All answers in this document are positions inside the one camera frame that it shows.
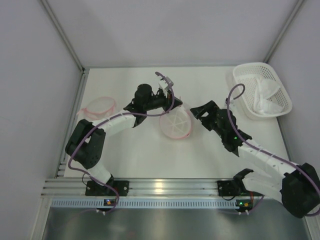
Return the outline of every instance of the white table surface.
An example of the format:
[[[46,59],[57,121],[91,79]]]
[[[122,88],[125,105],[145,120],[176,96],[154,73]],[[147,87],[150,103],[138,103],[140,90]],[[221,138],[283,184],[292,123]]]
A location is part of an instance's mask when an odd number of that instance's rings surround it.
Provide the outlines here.
[[[226,76],[232,69],[229,66],[92,68],[81,108],[98,97],[109,96],[116,100],[119,111],[132,100],[142,83],[151,85],[156,93],[156,71],[170,77],[175,96],[189,106],[198,107],[213,100],[223,107],[231,84]],[[160,112],[157,109],[149,113]],[[236,103],[233,114],[239,129],[272,153],[288,159],[276,118],[251,120],[240,103]],[[244,168],[258,171],[253,164],[228,152],[214,131],[206,130],[195,118],[192,121],[190,136],[173,140],[161,132],[159,117],[147,117],[138,127],[106,138],[101,161],[116,178],[231,178]],[[81,167],[75,161],[72,166]],[[64,176],[81,177],[82,173],[67,166]]]

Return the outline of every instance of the white towel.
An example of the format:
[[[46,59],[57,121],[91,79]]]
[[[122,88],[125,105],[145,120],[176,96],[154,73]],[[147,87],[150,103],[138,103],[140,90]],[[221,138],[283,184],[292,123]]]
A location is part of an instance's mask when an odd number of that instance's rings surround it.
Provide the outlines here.
[[[272,79],[263,78],[261,75],[257,75],[256,81],[253,110],[261,115],[281,113],[284,107],[268,100],[278,92],[280,85]]]

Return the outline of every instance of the white panel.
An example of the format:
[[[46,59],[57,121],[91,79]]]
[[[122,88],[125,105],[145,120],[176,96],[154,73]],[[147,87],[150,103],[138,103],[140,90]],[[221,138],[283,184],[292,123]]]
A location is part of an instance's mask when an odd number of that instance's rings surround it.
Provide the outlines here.
[[[90,67],[263,61],[296,0],[48,0]]]
[[[0,2],[0,239],[27,239],[79,71],[36,0]]]
[[[320,1],[308,0],[270,64],[293,103],[280,118],[292,161],[312,164],[320,174]]]
[[[150,84],[158,90],[155,71],[170,77],[175,95],[190,107],[210,100],[224,106],[229,89],[225,74],[233,67],[133,67],[91,69],[81,107],[95,98],[109,96],[120,110],[131,102],[139,84]],[[271,152],[287,158],[276,118],[264,121],[249,119],[236,102],[233,111],[238,127]],[[161,109],[150,113],[161,113]],[[160,130],[159,117],[147,117],[139,126],[108,138],[101,161],[115,178],[232,178],[236,173],[257,167],[228,152],[221,138],[192,118],[193,131],[182,140],[166,137]],[[81,166],[72,162],[75,167]],[[82,177],[79,171],[65,170],[65,177]]]

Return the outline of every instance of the white basket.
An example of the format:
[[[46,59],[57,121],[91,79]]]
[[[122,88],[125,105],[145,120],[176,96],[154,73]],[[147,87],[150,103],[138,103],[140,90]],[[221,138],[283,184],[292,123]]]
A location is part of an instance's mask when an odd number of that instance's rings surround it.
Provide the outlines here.
[[[268,100],[283,107],[282,112],[277,114],[261,115],[254,111],[254,97],[257,88],[257,75],[265,79],[272,79],[280,84],[280,89]],[[263,62],[246,63],[236,66],[233,69],[233,78],[236,84],[244,84],[245,92],[239,98],[245,114],[253,120],[262,120],[274,118],[289,113],[292,109],[290,97],[280,81],[275,70],[268,64]]]

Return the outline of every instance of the plastic lid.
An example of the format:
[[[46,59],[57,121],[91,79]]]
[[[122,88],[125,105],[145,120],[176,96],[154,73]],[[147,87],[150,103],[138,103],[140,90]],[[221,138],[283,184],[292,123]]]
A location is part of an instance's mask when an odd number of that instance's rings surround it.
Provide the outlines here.
[[[159,119],[160,129],[172,139],[184,139],[192,130],[191,118],[183,106],[176,107]]]
[[[109,96],[101,96],[92,100],[86,107],[82,108],[80,112],[83,112],[86,119],[100,120],[111,116],[116,108],[116,101]]]

